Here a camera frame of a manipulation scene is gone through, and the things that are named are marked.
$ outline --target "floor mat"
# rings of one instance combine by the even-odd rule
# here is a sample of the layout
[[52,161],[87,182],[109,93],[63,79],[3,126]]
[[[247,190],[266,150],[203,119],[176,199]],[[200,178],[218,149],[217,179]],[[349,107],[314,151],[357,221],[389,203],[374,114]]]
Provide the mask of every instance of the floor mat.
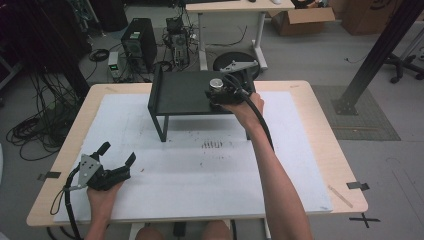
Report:
[[401,140],[368,89],[355,105],[358,115],[337,115],[331,100],[339,99],[346,88],[347,86],[312,86],[338,140]]

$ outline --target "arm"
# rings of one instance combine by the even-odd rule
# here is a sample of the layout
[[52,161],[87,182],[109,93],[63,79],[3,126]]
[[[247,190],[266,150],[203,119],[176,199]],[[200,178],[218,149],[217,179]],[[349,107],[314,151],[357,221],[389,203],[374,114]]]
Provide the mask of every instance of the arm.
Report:
[[92,188],[87,189],[91,208],[91,223],[85,237],[86,240],[105,239],[106,228],[112,215],[116,194],[123,183],[116,184],[107,191],[96,191]]
[[[250,98],[262,113],[264,101],[260,95],[253,93]],[[299,195],[269,144],[258,118],[245,102],[224,107],[236,115],[252,140],[272,239],[312,239]]]

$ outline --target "black stand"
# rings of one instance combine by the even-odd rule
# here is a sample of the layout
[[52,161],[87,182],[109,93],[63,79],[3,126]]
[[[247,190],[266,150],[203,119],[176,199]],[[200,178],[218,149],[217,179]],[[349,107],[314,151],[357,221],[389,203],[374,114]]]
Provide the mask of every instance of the black stand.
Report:
[[333,102],[337,114],[358,114],[355,104],[359,97],[380,70],[384,61],[414,24],[415,20],[424,9],[422,0],[404,0],[396,11],[390,23],[378,38],[364,63],[359,68],[352,82],[343,93],[342,97]]
[[[250,69],[239,73],[255,91]],[[156,65],[147,108],[162,142],[166,142],[169,116],[232,114],[220,106],[212,106],[205,95],[210,80],[222,76],[223,73],[214,71],[163,72],[160,65]],[[158,116],[164,117],[163,127]]]
[[390,79],[391,83],[397,83],[403,77],[404,68],[410,69],[417,73],[415,79],[423,80],[424,79],[424,69],[412,64],[412,61],[415,59],[415,55],[410,55],[411,52],[418,46],[421,40],[424,37],[424,28],[417,35],[417,37],[411,42],[411,44],[406,48],[403,54],[400,57],[397,57],[393,53],[389,55],[389,58],[384,62],[385,64],[392,64],[396,67],[396,77]]

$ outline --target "gray floor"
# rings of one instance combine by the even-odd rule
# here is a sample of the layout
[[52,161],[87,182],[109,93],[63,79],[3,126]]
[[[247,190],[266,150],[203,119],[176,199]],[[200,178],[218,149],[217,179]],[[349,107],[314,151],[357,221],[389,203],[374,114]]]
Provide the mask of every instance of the gray floor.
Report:
[[[129,8],[129,18],[146,16],[143,10]],[[157,42],[160,42],[161,24],[154,23]],[[236,27],[206,28],[207,43],[231,43],[241,37]],[[402,53],[416,34],[424,27],[416,23],[397,47]],[[232,48],[210,46],[209,62],[225,51],[250,52],[250,40],[255,27],[249,26],[244,40]],[[108,37],[93,37],[94,48],[110,48],[119,43],[118,34]],[[315,85],[348,85],[374,45],[378,35],[350,36],[340,22],[328,23],[324,32],[317,35],[280,37],[270,22],[266,22],[262,38],[262,49],[269,69],[260,74],[261,80],[306,80]],[[163,49],[159,49],[158,60],[162,60]],[[415,61],[424,66],[424,62]],[[80,62],[85,76],[94,69],[87,59]],[[196,70],[193,65],[189,70]],[[395,71],[392,66],[383,66],[369,86],[369,90],[399,134],[401,141],[339,141],[349,164],[360,182],[366,182],[370,190],[364,192],[369,204],[367,218],[381,222],[350,221],[349,217],[361,214],[310,216],[315,239],[424,239],[424,82],[414,79],[407,71],[397,84],[389,83]],[[99,64],[90,82],[111,81],[105,63]],[[48,239],[45,228],[28,227],[26,217],[34,203],[42,182],[40,173],[47,172],[55,156],[37,162],[23,161],[19,148],[6,142],[4,136],[16,124],[36,112],[35,90],[30,80],[20,74],[0,92],[5,107],[0,108],[0,142],[3,146],[4,170],[0,185],[0,232],[10,239]],[[33,144],[25,151],[29,156],[41,156],[45,152],[40,145]],[[258,220],[237,220],[239,239],[265,239],[262,223]],[[184,239],[199,239],[204,223],[189,223]],[[176,239],[171,234],[171,224],[159,224],[166,239]],[[112,224],[107,239],[128,239],[129,224]],[[59,239],[66,239],[54,229]]]

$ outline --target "forearm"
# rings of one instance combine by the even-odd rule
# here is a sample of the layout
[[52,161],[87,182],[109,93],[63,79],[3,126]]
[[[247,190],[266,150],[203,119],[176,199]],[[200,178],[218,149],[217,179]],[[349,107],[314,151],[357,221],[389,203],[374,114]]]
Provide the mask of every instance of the forearm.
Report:
[[272,239],[312,239],[308,218],[262,127],[248,128],[262,183]]

